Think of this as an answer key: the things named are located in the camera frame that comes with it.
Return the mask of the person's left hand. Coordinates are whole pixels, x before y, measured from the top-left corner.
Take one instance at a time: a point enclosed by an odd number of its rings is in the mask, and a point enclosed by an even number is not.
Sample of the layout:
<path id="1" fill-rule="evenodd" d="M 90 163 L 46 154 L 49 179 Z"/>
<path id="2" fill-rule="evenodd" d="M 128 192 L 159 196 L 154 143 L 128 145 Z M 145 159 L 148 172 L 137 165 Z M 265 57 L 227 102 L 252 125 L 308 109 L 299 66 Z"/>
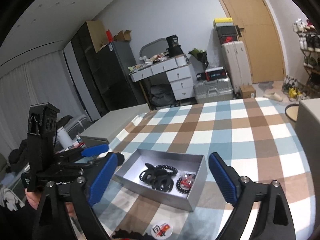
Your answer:
<path id="1" fill-rule="evenodd" d="M 41 193 L 39 192 L 28 192 L 27 189 L 25 189 L 25 196 L 27 198 L 28 203 L 30 206 L 34 209 L 37 210 L 38 205 L 40 203 L 41 199 Z M 69 217 L 76 217 L 74 206 L 70 202 L 65 202 L 65 206 L 68 212 Z"/>

